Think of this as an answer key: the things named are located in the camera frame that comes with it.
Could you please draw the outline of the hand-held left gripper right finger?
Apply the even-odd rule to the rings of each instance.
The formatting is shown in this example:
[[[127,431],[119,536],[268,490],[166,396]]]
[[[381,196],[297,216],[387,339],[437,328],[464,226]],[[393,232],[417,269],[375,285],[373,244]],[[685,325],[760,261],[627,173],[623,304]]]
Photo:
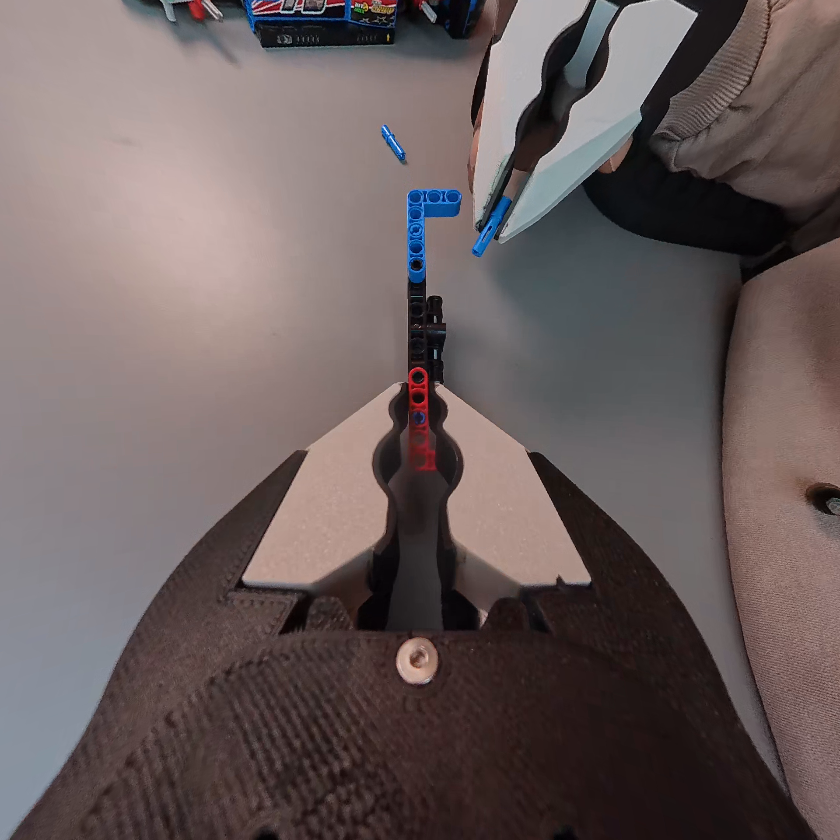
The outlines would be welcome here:
[[[461,467],[446,506],[455,590],[486,618],[497,601],[526,590],[590,585],[529,451],[448,388],[437,394]]]

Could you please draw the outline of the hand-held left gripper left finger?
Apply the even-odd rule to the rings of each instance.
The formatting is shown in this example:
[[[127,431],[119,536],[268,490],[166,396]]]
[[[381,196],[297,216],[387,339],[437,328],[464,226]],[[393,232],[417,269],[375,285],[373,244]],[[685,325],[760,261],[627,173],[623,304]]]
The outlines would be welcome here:
[[[245,567],[244,588],[332,597],[355,627],[364,626],[375,554],[389,527],[375,454],[394,428],[392,404],[402,390],[390,385],[306,449]]]

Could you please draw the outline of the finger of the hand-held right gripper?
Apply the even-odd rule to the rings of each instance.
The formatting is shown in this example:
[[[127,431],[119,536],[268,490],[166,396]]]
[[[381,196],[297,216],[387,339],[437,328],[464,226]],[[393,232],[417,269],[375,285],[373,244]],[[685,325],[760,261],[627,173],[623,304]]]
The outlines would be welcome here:
[[[512,203],[534,166],[558,142],[563,68],[578,48],[595,2],[496,2],[492,37],[476,80],[472,119],[485,99],[472,196],[481,230],[502,196]]]
[[[627,142],[648,94],[695,23],[686,5],[595,5],[581,42],[563,68],[565,124],[535,164],[498,230],[501,243],[554,209]]]

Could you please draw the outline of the black red blue beam assembly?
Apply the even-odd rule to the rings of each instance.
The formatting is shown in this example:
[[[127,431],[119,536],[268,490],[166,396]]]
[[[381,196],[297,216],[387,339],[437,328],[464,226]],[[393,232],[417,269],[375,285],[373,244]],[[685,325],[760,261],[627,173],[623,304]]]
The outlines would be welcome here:
[[[426,291],[426,222],[459,215],[462,195],[456,190],[411,190],[406,198],[407,275],[407,444],[410,466],[436,469],[430,396],[445,380],[446,325],[443,300]]]

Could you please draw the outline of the partly built toy race car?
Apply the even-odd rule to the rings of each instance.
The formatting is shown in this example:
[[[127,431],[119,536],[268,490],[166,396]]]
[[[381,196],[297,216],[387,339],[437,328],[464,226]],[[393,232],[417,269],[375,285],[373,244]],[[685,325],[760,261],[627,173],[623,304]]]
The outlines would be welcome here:
[[[472,36],[484,1],[235,1],[265,49],[386,46],[401,18],[441,26],[452,39]]]

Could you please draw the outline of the person's right forearm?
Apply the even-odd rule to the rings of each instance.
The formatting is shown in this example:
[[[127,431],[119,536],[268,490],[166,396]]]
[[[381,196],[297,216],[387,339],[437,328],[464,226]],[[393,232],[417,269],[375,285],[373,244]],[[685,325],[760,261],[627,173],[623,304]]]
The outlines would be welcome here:
[[[672,172],[780,207],[795,249],[836,238],[839,2],[747,2],[651,144]]]

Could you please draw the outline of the grey desk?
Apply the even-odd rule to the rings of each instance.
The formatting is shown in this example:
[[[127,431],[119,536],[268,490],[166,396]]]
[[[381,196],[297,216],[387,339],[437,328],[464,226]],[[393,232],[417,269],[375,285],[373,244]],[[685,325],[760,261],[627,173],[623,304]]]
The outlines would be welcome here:
[[[656,562],[779,773],[733,603],[723,355],[738,261],[576,192],[480,259],[467,41],[263,50],[236,7],[2,2],[2,838],[76,745],[190,548],[403,376],[406,193],[446,382]],[[389,126],[406,151],[384,142]]]

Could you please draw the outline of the person's right hand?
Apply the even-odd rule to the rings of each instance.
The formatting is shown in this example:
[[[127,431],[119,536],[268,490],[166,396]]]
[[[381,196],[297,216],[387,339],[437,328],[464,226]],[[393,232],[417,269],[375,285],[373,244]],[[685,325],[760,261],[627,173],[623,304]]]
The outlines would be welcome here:
[[[479,141],[480,141],[480,128],[482,122],[482,115],[484,110],[484,103],[485,99],[482,97],[480,104],[478,106],[478,110],[476,111],[475,119],[473,120],[473,133],[472,133],[472,140],[469,148],[469,158],[467,163],[467,179],[468,179],[468,186],[469,191],[472,196],[475,195],[475,171],[476,171],[476,161],[479,149]]]

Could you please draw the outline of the black knit cloth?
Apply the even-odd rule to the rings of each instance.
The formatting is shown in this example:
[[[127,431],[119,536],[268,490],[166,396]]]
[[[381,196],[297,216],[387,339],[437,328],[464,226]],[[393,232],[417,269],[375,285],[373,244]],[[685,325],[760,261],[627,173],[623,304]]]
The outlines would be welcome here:
[[[645,143],[633,142],[614,172],[593,173],[583,189],[616,226],[667,244],[758,257],[788,233],[777,206],[727,184],[672,172]]]

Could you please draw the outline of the person's beige coat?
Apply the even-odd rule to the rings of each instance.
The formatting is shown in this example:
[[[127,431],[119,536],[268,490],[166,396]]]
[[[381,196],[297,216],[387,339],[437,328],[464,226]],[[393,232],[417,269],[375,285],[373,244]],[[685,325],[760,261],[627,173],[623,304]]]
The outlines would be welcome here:
[[[744,643],[791,797],[839,836],[839,243],[745,286],[722,488]]]

